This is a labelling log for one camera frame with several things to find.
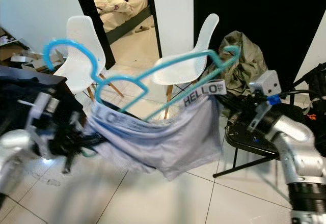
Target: white tile floor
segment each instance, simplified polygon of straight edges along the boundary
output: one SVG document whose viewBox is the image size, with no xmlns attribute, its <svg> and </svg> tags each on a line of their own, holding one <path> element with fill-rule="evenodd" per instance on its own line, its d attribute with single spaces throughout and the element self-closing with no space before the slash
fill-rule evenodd
<svg viewBox="0 0 326 224">
<path fill-rule="evenodd" d="M 148 67 L 135 67 L 124 62 L 117 62 L 104 71 L 104 75 L 137 75 L 153 63 L 148 62 Z M 150 79 L 144 83 L 150 87 L 150 94 L 130 109 L 141 118 L 166 100 L 164 87 L 152 84 Z M 139 93 L 126 82 L 115 82 L 115 86 L 125 98 L 110 87 L 106 87 L 101 96 L 118 106 Z M 76 98 L 89 114 L 90 98 L 84 93 L 77 94 Z M 171 106 L 169 117 L 177 113 L 178 107 Z M 78 157 L 68 176 L 61 174 L 62 158 L 33 161 L 17 190 L 5 201 L 0 211 L 0 224 L 290 223 L 290 206 L 279 162 L 267 162 L 217 179 L 212 177 L 213 173 L 229 169 L 232 164 L 234 148 L 223 136 L 226 123 L 227 118 L 220 117 L 223 144 L 220 158 L 171 182 L 159 172 L 146 175 L 117 169 L 97 156 Z M 247 163 L 257 157 L 239 150 L 237 163 Z"/>
</svg>

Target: door frame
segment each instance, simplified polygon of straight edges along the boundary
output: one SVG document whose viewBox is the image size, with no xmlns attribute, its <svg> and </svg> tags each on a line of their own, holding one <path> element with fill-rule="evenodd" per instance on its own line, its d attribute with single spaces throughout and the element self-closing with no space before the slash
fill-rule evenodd
<svg viewBox="0 0 326 224">
<path fill-rule="evenodd" d="M 84 13 L 84 15 L 90 16 L 93 20 L 95 32 L 97 34 L 97 37 L 100 41 L 100 44 L 103 48 L 104 54 L 105 54 L 105 68 L 108 70 L 111 68 L 115 63 L 115 58 L 113 56 L 110 44 L 107 40 L 104 28 L 103 28 L 103 22 L 97 12 L 95 3 L 93 0 L 78 0 L 80 7 Z M 155 4 L 153 7 L 153 17 L 154 17 L 154 24 L 155 24 L 155 33 L 156 33 L 156 39 L 157 39 L 157 48 L 159 57 L 162 57 L 162 51 L 161 51 L 161 45 L 160 45 L 160 39 L 159 39 L 159 31 L 157 26 L 157 17 L 156 17 L 156 10 L 155 10 Z"/>
</svg>

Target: bed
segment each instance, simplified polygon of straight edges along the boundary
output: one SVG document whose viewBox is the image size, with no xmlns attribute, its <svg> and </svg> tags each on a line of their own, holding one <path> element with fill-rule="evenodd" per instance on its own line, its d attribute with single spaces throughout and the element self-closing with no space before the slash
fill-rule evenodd
<svg viewBox="0 0 326 224">
<path fill-rule="evenodd" d="M 112 44 L 151 15 L 147 0 L 128 0 L 132 14 L 108 12 L 100 15 L 108 42 Z"/>
</svg>

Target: plastic hanger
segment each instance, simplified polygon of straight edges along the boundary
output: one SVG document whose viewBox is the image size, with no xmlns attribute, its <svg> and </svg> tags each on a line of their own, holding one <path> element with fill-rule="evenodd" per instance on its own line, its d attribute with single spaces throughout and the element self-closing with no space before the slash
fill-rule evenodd
<svg viewBox="0 0 326 224">
<path fill-rule="evenodd" d="M 201 57 L 201 56 L 210 56 L 212 58 L 213 62 L 217 66 L 217 68 L 214 71 L 212 71 L 211 73 L 206 75 L 203 79 L 201 79 L 199 82 L 197 82 L 194 86 L 191 87 L 191 89 L 188 89 L 188 90 L 184 91 L 183 93 L 179 94 L 178 96 L 173 98 L 169 103 L 166 103 L 160 109 L 158 109 L 155 112 L 153 112 L 152 114 L 150 114 L 145 119 L 145 121 L 148 121 L 149 119 L 151 119 L 153 116 L 158 114 L 160 111 L 162 111 L 166 107 L 168 107 L 171 104 L 179 101 L 181 98 L 183 98 L 184 96 L 190 94 L 192 91 L 194 91 L 195 89 L 197 89 L 201 85 L 207 83 L 209 80 L 211 80 L 216 75 L 218 75 L 221 71 L 223 71 L 226 67 L 234 64 L 239 59 L 239 56 L 240 56 L 240 48 L 238 46 L 226 46 L 226 47 L 224 47 L 224 51 L 232 52 L 232 54 L 233 54 L 233 57 L 230 58 L 229 60 L 227 60 L 226 62 L 223 62 L 215 51 L 213 51 L 213 50 L 205 50 L 205 51 L 185 54 L 185 55 L 183 55 L 181 57 L 178 57 L 176 59 L 173 59 L 173 60 L 171 60 L 169 62 L 166 62 L 166 63 L 160 64 L 158 66 L 155 66 L 155 67 L 145 71 L 144 73 L 142 73 L 141 75 L 139 75 L 137 77 L 117 75 L 117 76 L 109 77 L 109 78 L 107 78 L 105 80 L 102 80 L 102 79 L 100 79 L 100 78 L 98 78 L 96 76 L 98 66 L 97 66 L 97 61 L 96 61 L 96 58 L 94 57 L 94 55 L 87 48 L 85 48 L 82 44 L 77 43 L 77 42 L 75 42 L 73 40 L 70 40 L 70 39 L 65 39 L 65 38 L 53 40 L 48 45 L 45 45 L 45 47 L 44 47 L 44 51 L 43 51 L 44 60 L 45 60 L 45 62 L 48 65 L 50 70 L 54 69 L 54 67 L 53 67 L 53 65 L 52 65 L 52 63 L 50 61 L 50 51 L 55 46 L 62 45 L 62 44 L 73 46 L 73 47 L 77 48 L 78 50 L 80 50 L 82 53 L 84 53 L 90 59 L 90 61 L 92 63 L 92 66 L 93 66 L 92 73 L 91 73 L 91 78 L 95 82 L 98 83 L 98 88 L 97 88 L 96 93 L 95 93 L 95 99 L 96 99 L 97 102 L 102 103 L 102 100 L 100 98 L 100 93 L 101 93 L 102 88 L 106 84 L 108 84 L 108 83 L 110 83 L 112 81 L 115 81 L 115 80 L 127 80 L 129 82 L 132 82 L 132 83 L 136 84 L 138 87 L 140 87 L 143 90 L 141 95 L 139 95 L 132 102 L 130 102 L 129 104 L 124 106 L 122 109 L 120 109 L 119 110 L 120 112 L 123 112 L 123 111 L 127 110 L 128 108 L 130 108 L 131 106 L 133 106 L 135 103 L 137 103 L 141 98 L 143 98 L 148 93 L 147 86 L 145 86 L 141 82 L 141 80 L 144 79 L 145 77 L 151 75 L 155 71 L 157 71 L 159 69 L 163 69 L 163 68 L 171 66 L 171 65 L 174 65 L 176 63 L 188 60 L 188 59 L 193 59 L 193 58 L 197 58 L 197 57 Z"/>
</svg>

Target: white wall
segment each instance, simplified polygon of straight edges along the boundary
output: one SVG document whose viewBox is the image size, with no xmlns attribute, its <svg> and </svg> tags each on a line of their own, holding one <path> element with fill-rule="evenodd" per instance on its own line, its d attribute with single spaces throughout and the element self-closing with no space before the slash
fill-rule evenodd
<svg viewBox="0 0 326 224">
<path fill-rule="evenodd" d="M 326 11 L 319 24 L 318 30 L 315 34 L 314 39 L 311 42 L 306 57 L 299 69 L 299 72 L 295 80 L 300 79 L 307 72 L 315 68 L 320 63 L 326 62 Z M 308 89 L 308 85 L 303 82 L 297 89 Z"/>
<path fill-rule="evenodd" d="M 36 53 L 66 37 L 69 17 L 84 15 L 78 0 L 0 0 L 0 25 Z"/>
<path fill-rule="evenodd" d="M 162 56 L 187 52 L 194 42 L 194 0 L 154 0 Z"/>
</svg>

